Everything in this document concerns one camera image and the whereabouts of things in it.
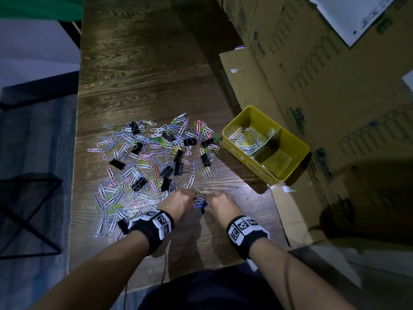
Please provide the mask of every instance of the pile of paper clips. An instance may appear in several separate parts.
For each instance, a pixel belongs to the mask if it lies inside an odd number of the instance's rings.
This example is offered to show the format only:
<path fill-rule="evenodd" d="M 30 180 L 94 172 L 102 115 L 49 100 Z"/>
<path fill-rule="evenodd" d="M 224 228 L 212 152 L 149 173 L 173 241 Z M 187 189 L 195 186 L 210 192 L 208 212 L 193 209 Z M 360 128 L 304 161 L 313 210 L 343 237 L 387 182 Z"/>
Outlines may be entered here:
<path fill-rule="evenodd" d="M 257 134 L 252 128 L 238 128 L 230 135 L 229 140 L 247 155 L 252 154 L 261 146 L 261 134 Z"/>
<path fill-rule="evenodd" d="M 204 179 L 212 176 L 211 161 L 219 156 L 223 143 L 202 121 L 194 122 L 189 128 L 189 119 L 185 115 L 177 116 L 170 125 L 151 128 L 150 133 L 148 126 L 156 126 L 156 123 L 137 121 L 119 126 L 110 136 L 96 138 L 97 147 L 88 149 L 88 152 L 100 153 L 111 166 L 107 168 L 108 177 L 100 182 L 94 196 L 96 213 L 101 213 L 102 218 L 96 232 L 89 233 L 90 236 L 105 237 L 116 232 L 118 240 L 123 235 L 119 223 L 123 220 L 123 225 L 127 226 L 142 212 L 156 209 L 158 203 L 178 189 L 181 180 L 177 176 L 192 173 L 184 188 L 191 188 L 196 176 Z M 102 127 L 115 130 L 110 125 L 102 124 Z M 202 146 L 199 150 L 202 168 L 198 168 L 195 159 L 189 161 L 190 156 L 196 155 L 193 152 L 196 145 Z M 195 190 L 198 196 L 193 207 L 203 210 L 207 202 L 198 185 Z"/>

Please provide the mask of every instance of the white wall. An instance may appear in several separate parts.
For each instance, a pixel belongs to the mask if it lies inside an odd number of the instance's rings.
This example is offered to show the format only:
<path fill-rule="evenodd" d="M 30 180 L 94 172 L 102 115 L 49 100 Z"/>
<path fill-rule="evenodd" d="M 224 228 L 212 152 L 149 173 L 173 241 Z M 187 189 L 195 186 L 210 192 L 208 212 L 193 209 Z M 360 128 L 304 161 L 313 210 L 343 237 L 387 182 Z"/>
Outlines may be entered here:
<path fill-rule="evenodd" d="M 55 20 L 0 19 L 0 87 L 78 71 L 80 50 Z"/>

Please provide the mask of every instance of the wood grain surface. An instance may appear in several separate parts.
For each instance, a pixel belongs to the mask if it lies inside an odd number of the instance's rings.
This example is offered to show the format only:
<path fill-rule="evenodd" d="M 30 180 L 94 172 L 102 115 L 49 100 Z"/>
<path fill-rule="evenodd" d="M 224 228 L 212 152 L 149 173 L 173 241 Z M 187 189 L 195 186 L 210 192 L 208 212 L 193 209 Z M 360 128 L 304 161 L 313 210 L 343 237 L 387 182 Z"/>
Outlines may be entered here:
<path fill-rule="evenodd" d="M 89 236 L 101 218 L 93 196 L 107 177 L 107 162 L 87 152 L 96 147 L 97 136 L 110 134 L 101 124 L 144 119 L 161 126 L 186 112 L 190 124 L 202 120 L 220 138 L 240 108 L 225 84 L 218 54 L 241 44 L 215 0 L 85 0 L 69 271 L 115 241 L 114 236 Z M 194 156 L 199 161 L 199 148 Z M 287 247 L 271 191 L 258 177 L 224 149 L 211 172 L 207 179 L 197 176 L 194 184 L 202 191 L 230 193 L 271 239 Z M 180 187 L 190 175 L 180 177 Z M 159 284 L 165 268 L 164 282 L 241 262 L 214 218 L 191 210 L 161 248 L 143 260 L 128 289 Z"/>

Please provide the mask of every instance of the black and white wristband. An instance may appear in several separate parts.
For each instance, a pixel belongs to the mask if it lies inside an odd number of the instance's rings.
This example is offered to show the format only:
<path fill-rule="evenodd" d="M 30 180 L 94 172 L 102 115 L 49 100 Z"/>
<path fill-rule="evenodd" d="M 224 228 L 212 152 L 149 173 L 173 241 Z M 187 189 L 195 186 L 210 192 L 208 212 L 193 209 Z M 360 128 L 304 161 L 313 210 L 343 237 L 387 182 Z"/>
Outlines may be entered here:
<path fill-rule="evenodd" d="M 259 225 L 252 217 L 240 215 L 234 218 L 227 227 L 231 245 L 238 251 L 242 259 L 249 259 L 250 248 L 259 238 L 270 239 L 270 233 Z"/>
<path fill-rule="evenodd" d="M 128 229 L 141 231 L 148 239 L 149 253 L 152 255 L 162 244 L 163 239 L 173 229 L 173 218 L 163 210 L 149 210 L 131 220 Z"/>

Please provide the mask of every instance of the black cable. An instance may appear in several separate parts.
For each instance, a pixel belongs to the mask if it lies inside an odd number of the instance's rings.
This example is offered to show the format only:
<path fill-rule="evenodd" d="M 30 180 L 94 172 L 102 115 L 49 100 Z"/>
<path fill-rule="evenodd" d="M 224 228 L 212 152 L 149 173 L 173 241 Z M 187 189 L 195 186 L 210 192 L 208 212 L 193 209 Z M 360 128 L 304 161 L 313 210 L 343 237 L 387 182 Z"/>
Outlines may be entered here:
<path fill-rule="evenodd" d="M 162 281 L 161 281 L 161 285 L 163 284 L 163 280 L 165 279 L 165 273 L 166 273 L 166 262 L 168 261 L 168 256 L 166 255 L 165 252 L 165 266 L 163 267 L 163 276 L 162 276 Z"/>
<path fill-rule="evenodd" d="M 126 309 L 126 293 L 128 291 L 128 283 L 126 283 L 126 287 L 125 287 L 125 299 L 123 300 L 123 310 Z"/>

